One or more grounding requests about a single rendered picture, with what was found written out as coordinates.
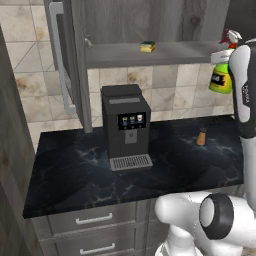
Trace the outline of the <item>grey wooden cabinet door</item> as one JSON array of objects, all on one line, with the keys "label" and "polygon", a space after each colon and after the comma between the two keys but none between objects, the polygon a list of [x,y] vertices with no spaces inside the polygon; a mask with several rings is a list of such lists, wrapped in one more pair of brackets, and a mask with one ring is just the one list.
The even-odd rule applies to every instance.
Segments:
[{"label": "grey wooden cabinet door", "polygon": [[44,0],[54,66],[58,71],[49,12],[51,2],[61,2],[63,4],[64,13],[57,16],[57,25],[69,103],[76,106],[75,114],[78,115],[84,132],[91,133],[92,118],[86,56],[86,50],[89,46],[84,39],[87,35],[84,12],[85,0]]}]

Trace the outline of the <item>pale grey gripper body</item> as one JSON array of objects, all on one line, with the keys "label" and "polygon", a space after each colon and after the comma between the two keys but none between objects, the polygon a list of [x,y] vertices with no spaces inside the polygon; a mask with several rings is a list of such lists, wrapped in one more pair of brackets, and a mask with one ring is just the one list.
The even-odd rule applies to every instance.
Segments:
[{"label": "pale grey gripper body", "polygon": [[232,53],[233,53],[233,49],[226,49],[226,50],[214,52],[211,54],[211,63],[213,65],[227,63]]}]

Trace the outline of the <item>yellow and green sponge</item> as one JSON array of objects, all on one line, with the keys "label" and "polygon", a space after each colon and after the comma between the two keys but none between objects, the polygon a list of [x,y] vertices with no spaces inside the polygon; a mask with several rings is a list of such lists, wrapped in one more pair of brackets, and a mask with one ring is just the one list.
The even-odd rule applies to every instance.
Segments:
[{"label": "yellow and green sponge", "polygon": [[140,51],[151,53],[155,49],[154,41],[144,41],[140,44]]}]

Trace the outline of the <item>grey wooden wall cabinet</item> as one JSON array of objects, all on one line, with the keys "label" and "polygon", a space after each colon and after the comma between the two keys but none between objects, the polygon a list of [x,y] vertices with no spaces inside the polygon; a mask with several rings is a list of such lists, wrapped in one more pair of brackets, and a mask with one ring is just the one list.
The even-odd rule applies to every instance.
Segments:
[{"label": "grey wooden wall cabinet", "polygon": [[[85,0],[89,68],[207,63],[230,0]],[[151,53],[140,44],[154,41]]]}]

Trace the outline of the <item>yellow-green spray bottle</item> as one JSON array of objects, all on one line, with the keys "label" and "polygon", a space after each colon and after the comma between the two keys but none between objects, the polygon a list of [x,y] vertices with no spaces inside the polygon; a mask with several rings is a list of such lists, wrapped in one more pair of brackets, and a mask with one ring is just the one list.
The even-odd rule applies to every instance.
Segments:
[{"label": "yellow-green spray bottle", "polygon": [[[242,39],[239,32],[234,30],[227,30],[226,36],[220,41],[220,44],[227,43],[227,49],[237,48],[238,42]],[[209,89],[222,94],[230,94],[232,91],[232,81],[228,72],[228,62],[214,65]]]}]

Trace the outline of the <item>tall grey wooden cabinet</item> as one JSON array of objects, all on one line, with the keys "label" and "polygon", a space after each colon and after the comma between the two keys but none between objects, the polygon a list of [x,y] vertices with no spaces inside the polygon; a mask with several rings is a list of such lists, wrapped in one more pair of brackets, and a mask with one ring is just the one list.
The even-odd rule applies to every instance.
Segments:
[{"label": "tall grey wooden cabinet", "polygon": [[0,256],[43,256],[23,218],[35,151],[0,27]]}]

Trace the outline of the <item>brown pepper shaker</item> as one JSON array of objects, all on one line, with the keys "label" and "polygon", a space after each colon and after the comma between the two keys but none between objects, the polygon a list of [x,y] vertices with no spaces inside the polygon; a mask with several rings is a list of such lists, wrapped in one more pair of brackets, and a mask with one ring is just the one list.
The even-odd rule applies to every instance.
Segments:
[{"label": "brown pepper shaker", "polygon": [[205,142],[206,142],[206,132],[207,132],[206,128],[201,128],[200,129],[199,135],[198,135],[197,140],[196,140],[196,143],[199,146],[204,146],[205,145]]}]

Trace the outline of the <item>grey drawer front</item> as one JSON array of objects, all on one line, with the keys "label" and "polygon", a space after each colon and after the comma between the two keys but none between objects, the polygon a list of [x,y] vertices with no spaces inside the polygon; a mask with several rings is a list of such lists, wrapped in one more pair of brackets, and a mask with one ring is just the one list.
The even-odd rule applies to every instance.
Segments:
[{"label": "grey drawer front", "polygon": [[60,256],[81,256],[80,249],[93,249],[109,246],[112,243],[116,244],[115,249],[101,253],[89,254],[86,256],[97,256],[106,253],[115,253],[134,248],[133,228],[120,227],[98,232],[89,232],[87,235],[80,237],[66,238],[56,243]]},{"label": "grey drawer front", "polygon": [[[121,222],[133,221],[135,219],[136,203],[123,203],[117,205],[109,205],[80,211],[72,211],[49,216],[49,222],[54,235],[77,231],[81,229],[106,226]],[[75,219],[81,220],[106,216],[113,213],[113,218],[108,221],[91,223],[86,225],[76,225]]]}]

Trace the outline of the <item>black coffee machine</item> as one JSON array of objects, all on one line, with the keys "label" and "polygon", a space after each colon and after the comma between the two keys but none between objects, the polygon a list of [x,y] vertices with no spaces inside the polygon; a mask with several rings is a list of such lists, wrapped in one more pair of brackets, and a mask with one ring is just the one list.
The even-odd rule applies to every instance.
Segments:
[{"label": "black coffee machine", "polygon": [[147,170],[151,109],[137,84],[101,88],[102,119],[112,171]]}]

